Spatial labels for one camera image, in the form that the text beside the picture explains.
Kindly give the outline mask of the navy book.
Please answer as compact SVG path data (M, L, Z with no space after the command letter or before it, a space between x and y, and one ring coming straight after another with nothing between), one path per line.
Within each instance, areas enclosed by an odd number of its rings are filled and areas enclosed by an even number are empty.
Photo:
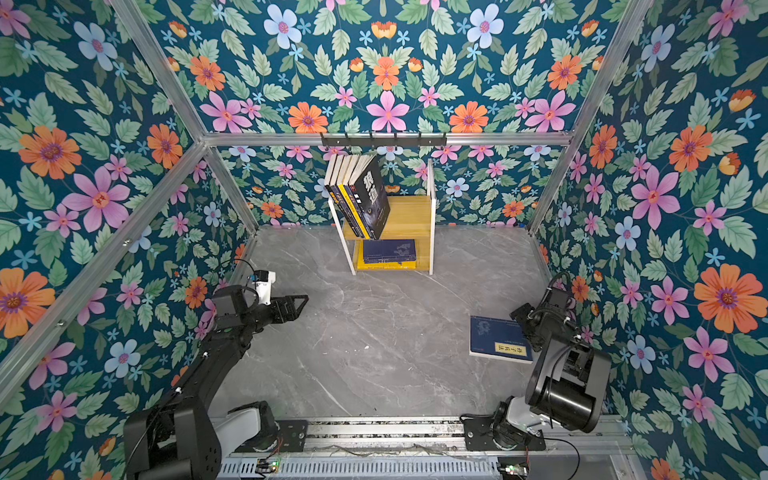
M533 350L520 325L513 320L470 317L471 356L530 364Z
M366 264L414 262L417 259L415 241L364 240L362 259Z

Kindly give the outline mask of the navy book front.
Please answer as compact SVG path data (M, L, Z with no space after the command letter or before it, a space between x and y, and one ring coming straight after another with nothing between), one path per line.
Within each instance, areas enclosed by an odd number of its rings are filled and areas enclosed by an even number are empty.
M414 262L417 259L415 241L364 240L362 259L366 264Z

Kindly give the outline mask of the dark blue paperback book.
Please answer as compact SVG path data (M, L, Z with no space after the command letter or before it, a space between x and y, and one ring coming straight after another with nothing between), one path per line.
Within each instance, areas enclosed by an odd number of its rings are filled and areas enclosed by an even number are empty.
M334 158L329 162L328 176L326 178L326 188L329 191L329 194L334 200L336 206L343 213L347 225L352 229L355 236L360 238L362 232L359 229L357 222L354 220L354 216L342 194L340 187L337 185L343 158L344 155L335 155Z

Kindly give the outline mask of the black wolf cover book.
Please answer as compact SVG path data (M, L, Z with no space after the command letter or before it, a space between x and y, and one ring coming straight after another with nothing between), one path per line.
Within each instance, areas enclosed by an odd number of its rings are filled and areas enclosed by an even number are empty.
M355 183L355 187L361 200L364 220L370 230L370 240L379 240L390 213L390 206L378 157L369 156L372 157L372 160Z

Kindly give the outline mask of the yellow cartoon boy book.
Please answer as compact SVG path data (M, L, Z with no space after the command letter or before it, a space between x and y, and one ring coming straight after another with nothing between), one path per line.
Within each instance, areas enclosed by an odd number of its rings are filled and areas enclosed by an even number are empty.
M337 166L335 179L333 180L333 186L335 187L336 196L338 198L338 204L345 215L348 225L350 226L351 230L358 238L363 239L365 234L365 229L362 228L359 222L355 219L355 214L353 212L354 208L349 203L349 198L345 195L345 189L343 187L344 177L346 172L345 170L346 158L347 158L347 155L343 161L339 162Z

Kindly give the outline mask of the dark portrait cover book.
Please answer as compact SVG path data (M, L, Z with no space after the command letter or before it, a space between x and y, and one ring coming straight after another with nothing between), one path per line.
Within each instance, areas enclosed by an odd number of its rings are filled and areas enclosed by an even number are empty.
M346 157L344 174L339 180L340 190L352 215L358 236L366 240L370 240L371 235L369 227L364 220L364 212L355 183L371 160L372 157L369 155L350 155Z

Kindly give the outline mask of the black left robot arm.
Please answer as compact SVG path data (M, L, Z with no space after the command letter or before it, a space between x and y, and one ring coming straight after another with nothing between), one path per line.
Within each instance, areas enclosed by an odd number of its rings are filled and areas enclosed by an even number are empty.
M224 457L263 430L269 417L264 402L239 407L219 424L209 416L210 404L253 337L298 319L309 297L267 299L254 288L231 285L211 301L212 328L194 362L157 404L131 414L124 425L127 479L215 479Z

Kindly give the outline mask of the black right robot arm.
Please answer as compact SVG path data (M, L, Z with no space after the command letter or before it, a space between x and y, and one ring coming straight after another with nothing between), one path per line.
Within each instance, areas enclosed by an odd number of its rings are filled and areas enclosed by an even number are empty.
M491 438L503 450L545 446L540 429L559 425L592 432L601 417L610 376L610 356L578 332L575 298L548 286L538 306L525 304L510 314L538 355L525 395L499 404Z

